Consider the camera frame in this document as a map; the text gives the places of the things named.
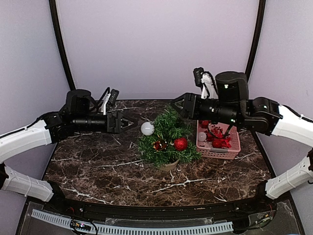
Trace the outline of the small green christmas tree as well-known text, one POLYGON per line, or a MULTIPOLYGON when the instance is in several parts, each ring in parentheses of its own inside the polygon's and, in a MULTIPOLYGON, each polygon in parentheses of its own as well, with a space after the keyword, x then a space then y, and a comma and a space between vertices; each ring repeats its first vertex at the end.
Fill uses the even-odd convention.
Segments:
POLYGON ((150 136, 142 135, 137 143, 141 158, 144 161, 161 168, 176 161, 190 163, 201 158, 201 154, 197 152, 196 145, 191 140, 194 127, 184 121, 174 108, 167 106, 162 113, 157 115, 152 124, 155 127, 155 132, 150 136), (178 138, 188 140, 188 147, 183 151, 177 151, 174 148, 174 140, 178 138), (153 142, 158 140, 167 142, 165 150, 159 152, 154 150, 153 142))

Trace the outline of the pink plastic basket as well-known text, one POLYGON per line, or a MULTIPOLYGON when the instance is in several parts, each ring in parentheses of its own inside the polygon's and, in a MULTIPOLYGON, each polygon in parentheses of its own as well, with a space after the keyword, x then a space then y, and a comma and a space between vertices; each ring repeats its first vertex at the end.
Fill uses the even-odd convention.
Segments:
POLYGON ((237 128, 198 120, 196 147, 203 157, 233 160, 241 151, 237 128))

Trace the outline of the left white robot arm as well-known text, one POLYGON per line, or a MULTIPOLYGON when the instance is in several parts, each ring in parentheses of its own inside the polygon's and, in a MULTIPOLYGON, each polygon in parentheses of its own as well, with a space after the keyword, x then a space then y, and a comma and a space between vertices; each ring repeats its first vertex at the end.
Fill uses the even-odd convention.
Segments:
POLYGON ((88 90, 69 91, 64 106, 48 112, 32 124, 0 137, 0 188, 33 197, 58 213, 66 213, 69 203, 57 183, 32 178, 7 166, 5 161, 28 150, 56 144, 79 132, 120 134, 137 125, 137 121, 120 111, 110 111, 119 91, 107 88, 96 101, 88 90))

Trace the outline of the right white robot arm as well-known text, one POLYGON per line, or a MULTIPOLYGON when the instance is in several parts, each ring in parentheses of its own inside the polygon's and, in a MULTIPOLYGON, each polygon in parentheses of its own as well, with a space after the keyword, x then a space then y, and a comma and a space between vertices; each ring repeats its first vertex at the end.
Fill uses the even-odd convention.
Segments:
POLYGON ((207 94, 185 93, 171 101, 171 106, 181 117, 209 120, 281 138, 291 146, 283 148, 279 144, 276 155, 300 154, 294 159, 294 166, 258 185, 256 197, 249 205, 253 212, 261 212, 269 199, 277 199, 304 183, 312 183, 312 119, 269 98, 250 99, 247 77, 242 72, 225 71, 211 77, 202 68, 196 68, 194 78, 196 86, 203 87, 207 94))

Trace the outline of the red drum ornament gold trim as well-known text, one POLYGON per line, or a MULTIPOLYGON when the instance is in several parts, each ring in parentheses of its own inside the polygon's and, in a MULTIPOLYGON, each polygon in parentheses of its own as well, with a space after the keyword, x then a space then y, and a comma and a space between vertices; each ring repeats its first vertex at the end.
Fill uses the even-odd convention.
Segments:
POLYGON ((156 152, 165 150, 167 148, 167 142, 165 140, 158 140, 153 142, 153 148, 156 152))

